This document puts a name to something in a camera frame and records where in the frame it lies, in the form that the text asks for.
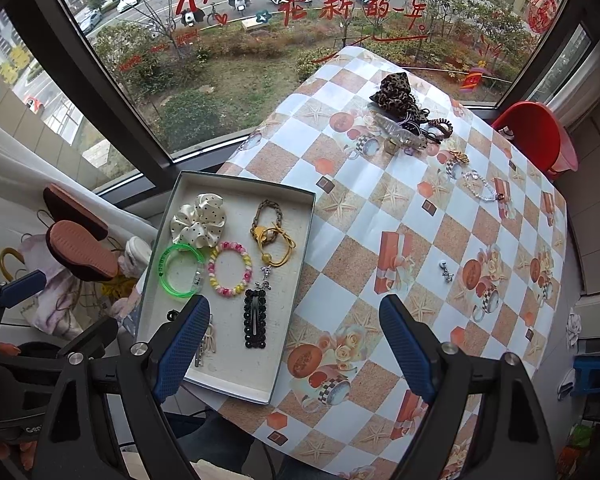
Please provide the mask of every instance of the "yellow handle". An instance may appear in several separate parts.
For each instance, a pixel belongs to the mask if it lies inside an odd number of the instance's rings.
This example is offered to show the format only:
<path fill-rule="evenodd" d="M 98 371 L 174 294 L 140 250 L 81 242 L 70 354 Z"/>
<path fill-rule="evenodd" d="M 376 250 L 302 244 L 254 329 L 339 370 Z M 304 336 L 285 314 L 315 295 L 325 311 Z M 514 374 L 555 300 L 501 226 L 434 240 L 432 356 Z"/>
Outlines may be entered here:
<path fill-rule="evenodd" d="M 24 256 L 22 256 L 22 254 L 20 254 L 18 251 L 16 251 L 16 249 L 12 249 L 10 247 L 3 249 L 2 252 L 0 253 L 0 272 L 2 273 L 2 275 L 8 282 L 12 282 L 13 276 L 7 270 L 7 267 L 4 265 L 4 257 L 7 254 L 14 256 L 16 258 L 16 260 L 18 260 L 23 265 L 24 265 Z"/>

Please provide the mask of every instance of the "checkered tablecloth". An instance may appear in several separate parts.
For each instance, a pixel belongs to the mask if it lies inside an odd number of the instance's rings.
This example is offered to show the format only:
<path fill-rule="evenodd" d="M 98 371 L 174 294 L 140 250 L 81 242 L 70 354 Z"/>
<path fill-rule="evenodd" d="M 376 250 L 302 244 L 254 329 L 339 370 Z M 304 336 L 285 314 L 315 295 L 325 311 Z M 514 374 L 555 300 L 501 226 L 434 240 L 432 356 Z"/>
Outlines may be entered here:
<path fill-rule="evenodd" d="M 532 376 L 551 328 L 565 252 L 566 205 L 552 184 L 485 122 L 416 76 L 409 80 L 420 107 L 453 123 L 440 152 L 355 150 L 362 135 L 382 133 L 369 96 L 393 72 L 403 70 L 363 48 L 344 48 L 219 171 L 309 189 L 318 200 L 270 405 L 187 386 L 266 444 L 351 480 L 389 478 L 426 410 L 382 335 L 382 297 L 398 294 L 440 341 L 468 354 L 515 352 Z M 508 210 L 478 200 L 466 180 L 450 180 L 443 150 L 466 153 L 492 185 L 505 183 Z M 383 236 L 397 247 L 388 268 Z M 455 275 L 451 283 L 440 260 Z M 474 305 L 486 290 L 495 310 L 475 322 Z M 289 355 L 307 344 L 322 351 L 320 368 L 308 378 L 293 376 Z M 479 400 L 469 398 L 447 478 L 462 464 Z"/>

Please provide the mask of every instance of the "jeans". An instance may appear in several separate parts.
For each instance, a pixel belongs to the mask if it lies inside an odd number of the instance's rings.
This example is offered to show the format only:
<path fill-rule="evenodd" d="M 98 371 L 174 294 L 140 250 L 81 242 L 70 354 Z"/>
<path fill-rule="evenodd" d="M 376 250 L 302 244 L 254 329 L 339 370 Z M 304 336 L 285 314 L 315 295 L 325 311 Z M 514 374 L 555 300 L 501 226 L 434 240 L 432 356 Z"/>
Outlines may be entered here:
<path fill-rule="evenodd" d="M 181 436 L 178 444 L 191 462 L 202 459 L 215 466 L 240 473 L 253 440 L 250 434 L 222 418 L 218 413 L 211 412 L 207 414 L 205 423 L 198 430 Z M 278 480 L 335 480 L 338 477 L 285 456 L 277 478 Z"/>

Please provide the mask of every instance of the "metal bolt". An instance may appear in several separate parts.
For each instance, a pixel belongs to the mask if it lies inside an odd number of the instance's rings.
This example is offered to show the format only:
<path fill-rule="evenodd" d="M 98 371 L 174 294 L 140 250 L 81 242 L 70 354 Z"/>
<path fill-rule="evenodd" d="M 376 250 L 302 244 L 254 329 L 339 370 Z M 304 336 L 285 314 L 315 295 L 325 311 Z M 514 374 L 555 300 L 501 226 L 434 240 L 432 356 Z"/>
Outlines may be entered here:
<path fill-rule="evenodd" d="M 504 354 L 504 361 L 508 365 L 515 366 L 520 362 L 520 358 L 517 355 L 512 354 L 511 352 L 507 352 L 506 354 Z"/>
<path fill-rule="evenodd" d="M 69 355 L 69 364 L 79 365 L 82 362 L 82 359 L 84 359 L 84 355 L 82 355 L 80 352 L 76 352 Z"/>
<path fill-rule="evenodd" d="M 442 343 L 442 351 L 448 355 L 454 355 L 458 353 L 458 347 L 453 343 Z"/>
<path fill-rule="evenodd" d="M 147 346 L 146 343 L 136 343 L 135 345 L 133 345 L 131 347 L 131 353 L 133 355 L 142 355 L 144 354 L 147 350 L 149 349 L 149 347 Z"/>

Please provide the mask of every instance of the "curtain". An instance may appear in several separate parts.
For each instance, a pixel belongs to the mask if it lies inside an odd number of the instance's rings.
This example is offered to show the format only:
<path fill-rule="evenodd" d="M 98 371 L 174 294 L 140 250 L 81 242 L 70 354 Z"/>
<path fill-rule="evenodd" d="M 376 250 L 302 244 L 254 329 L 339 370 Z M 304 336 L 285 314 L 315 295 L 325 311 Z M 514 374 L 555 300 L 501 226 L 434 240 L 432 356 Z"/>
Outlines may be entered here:
<path fill-rule="evenodd" d="M 42 190 L 57 184 L 109 226 L 122 245 L 132 236 L 149 244 L 157 230 L 148 222 L 123 211 L 70 179 L 0 128 L 0 227 L 20 234 L 42 234 L 46 228 L 36 217 L 46 209 Z"/>
<path fill-rule="evenodd" d="M 566 128 L 585 115 L 599 100 L 600 41 L 548 106 Z"/>

